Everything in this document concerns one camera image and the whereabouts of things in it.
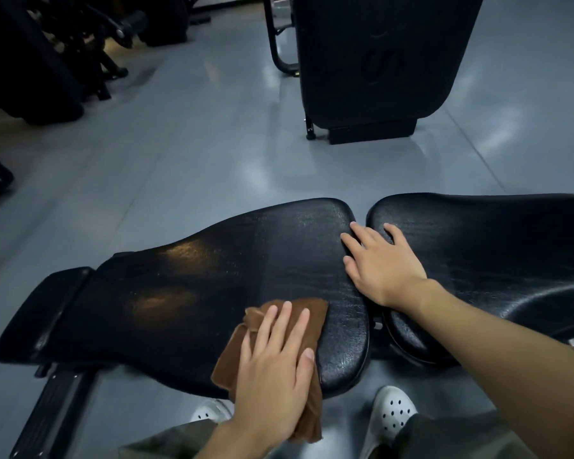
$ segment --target hand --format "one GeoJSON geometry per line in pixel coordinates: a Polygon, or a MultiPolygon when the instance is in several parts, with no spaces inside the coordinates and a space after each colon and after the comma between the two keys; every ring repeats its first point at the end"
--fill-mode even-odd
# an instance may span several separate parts
{"type": "Polygon", "coordinates": [[[401,230],[391,224],[383,227],[394,245],[374,229],[351,222],[362,244],[349,234],[340,235],[353,255],[344,257],[344,268],[357,289],[372,301],[407,312],[408,289],[426,280],[427,275],[401,230]]]}
{"type": "Polygon", "coordinates": [[[230,420],[235,430],[251,439],[261,456],[287,440],[296,429],[314,370],[312,349],[306,348],[298,361],[310,311],[302,311],[285,343],[291,302],[283,304],[275,322],[276,313],[276,306],[270,306],[253,350],[248,332],[242,342],[235,412],[230,420]]]}

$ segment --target white shoe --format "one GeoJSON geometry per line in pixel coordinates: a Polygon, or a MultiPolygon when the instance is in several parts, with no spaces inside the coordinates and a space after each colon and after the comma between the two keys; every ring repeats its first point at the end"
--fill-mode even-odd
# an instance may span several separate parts
{"type": "Polygon", "coordinates": [[[199,405],[198,409],[192,414],[190,422],[199,420],[212,420],[216,424],[221,424],[232,418],[230,408],[221,400],[207,399],[199,405]]]}
{"type": "Polygon", "coordinates": [[[391,443],[417,408],[406,393],[398,387],[386,386],[374,398],[372,415],[359,459],[368,459],[380,444],[391,443]]]}

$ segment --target black leather bench pad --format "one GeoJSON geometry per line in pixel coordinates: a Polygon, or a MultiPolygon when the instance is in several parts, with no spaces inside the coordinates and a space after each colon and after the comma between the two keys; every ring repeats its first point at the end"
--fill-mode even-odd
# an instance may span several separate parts
{"type": "Polygon", "coordinates": [[[243,214],[171,245],[102,264],[43,350],[56,362],[116,362],[189,393],[225,396],[215,362],[244,310],[275,299],[329,302],[317,364],[325,397],[353,386],[369,322],[344,272],[351,210],[305,200],[243,214]]]}
{"type": "MultiPolygon", "coordinates": [[[[464,301],[555,338],[574,337],[574,195],[388,196],[367,225],[398,225],[429,277],[464,301]]],[[[407,354],[452,363],[406,316],[384,313],[407,354]]]]}

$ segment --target gray pants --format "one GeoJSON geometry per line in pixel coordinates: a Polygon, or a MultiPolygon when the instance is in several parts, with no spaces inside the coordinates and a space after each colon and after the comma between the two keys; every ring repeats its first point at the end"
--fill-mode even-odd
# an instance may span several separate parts
{"type": "MultiPolygon", "coordinates": [[[[192,459],[217,425],[200,420],[170,428],[115,451],[119,459],[192,459]]],[[[416,414],[391,448],[378,448],[371,459],[535,459],[519,437],[489,412],[467,419],[431,420],[416,414]]]]}

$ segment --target brown cloth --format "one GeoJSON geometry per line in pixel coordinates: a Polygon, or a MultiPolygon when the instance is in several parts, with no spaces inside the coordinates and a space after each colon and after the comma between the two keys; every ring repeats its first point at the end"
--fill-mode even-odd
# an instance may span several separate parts
{"type": "MultiPolygon", "coordinates": [[[[247,308],[245,310],[245,317],[243,323],[239,324],[232,333],[232,337],[225,347],[223,353],[219,357],[215,370],[213,370],[211,380],[220,388],[230,391],[230,399],[236,399],[236,381],[238,378],[238,366],[240,362],[240,347],[242,340],[247,334],[247,329],[251,330],[251,348],[255,346],[255,338],[257,331],[260,329],[264,316],[270,306],[273,304],[278,307],[278,313],[283,308],[282,300],[273,300],[264,304],[261,308],[247,308]]],[[[310,310],[310,320],[304,332],[304,338],[300,345],[298,358],[307,347],[313,349],[316,353],[317,342],[321,337],[321,330],[325,323],[327,314],[327,301],[321,298],[300,298],[292,302],[293,308],[291,310],[291,317],[287,325],[285,334],[285,341],[289,338],[291,330],[295,326],[300,314],[304,308],[310,310]]],[[[306,407],[304,412],[296,425],[296,429],[291,435],[290,441],[306,440],[309,443],[314,443],[321,439],[321,409],[322,409],[322,393],[321,382],[319,380],[319,373],[317,366],[314,365],[313,378],[310,381],[310,391],[308,392],[308,400],[306,400],[306,407]]]]}

